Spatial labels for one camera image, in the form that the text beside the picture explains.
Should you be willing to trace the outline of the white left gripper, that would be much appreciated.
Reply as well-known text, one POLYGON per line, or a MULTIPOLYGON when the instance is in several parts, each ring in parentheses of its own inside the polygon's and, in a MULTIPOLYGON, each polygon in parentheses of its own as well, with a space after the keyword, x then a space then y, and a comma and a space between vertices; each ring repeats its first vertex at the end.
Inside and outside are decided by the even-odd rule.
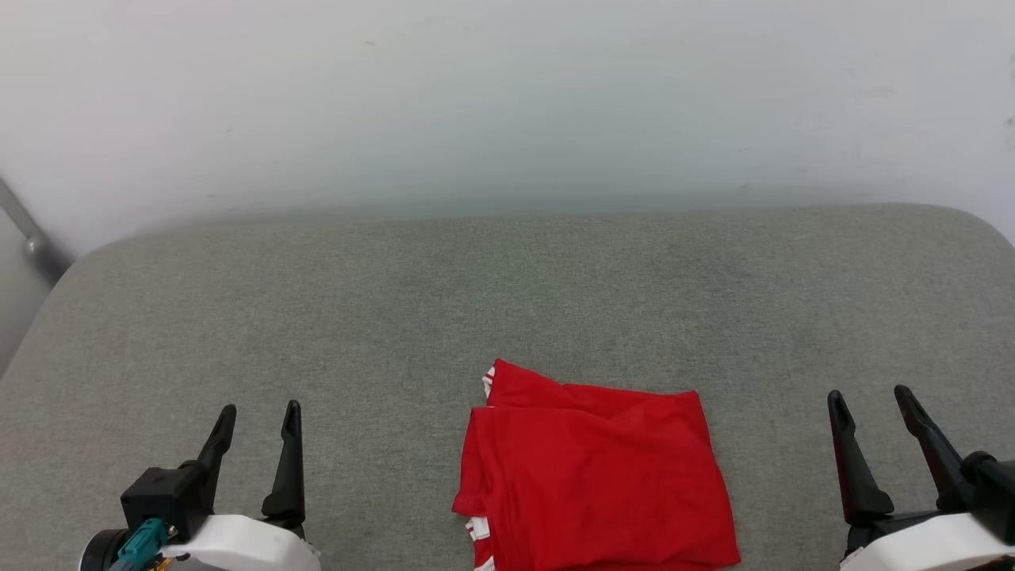
MULTIPOLYGON (((214 509, 222 459, 232 444, 238 408, 226 404, 210 431, 202 466, 203 505, 214 509)), ((282 422, 282 452, 263 521, 244 515, 211 515, 188 542, 171 543, 162 557, 168 570, 320 570, 320 556, 293 531, 304 529, 304 437, 300 401, 291 399, 282 422)))

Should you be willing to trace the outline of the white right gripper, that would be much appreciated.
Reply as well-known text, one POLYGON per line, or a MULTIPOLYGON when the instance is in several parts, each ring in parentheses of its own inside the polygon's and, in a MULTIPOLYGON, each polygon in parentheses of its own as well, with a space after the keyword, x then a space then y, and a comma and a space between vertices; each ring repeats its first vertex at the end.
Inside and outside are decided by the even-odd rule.
MULTIPOLYGON (((913 396, 896 385, 894 398, 916 437, 936 487, 936 509, 968 511, 974 488, 962 476, 962 458, 913 396)), ((850 527, 892 516, 891 496, 880 490, 856 441, 856 423, 841 391, 827 396, 842 515, 850 527)), ((1014 548, 968 513, 940 515, 895 534, 882 536, 847 556, 841 570, 1012 570, 1014 548)))

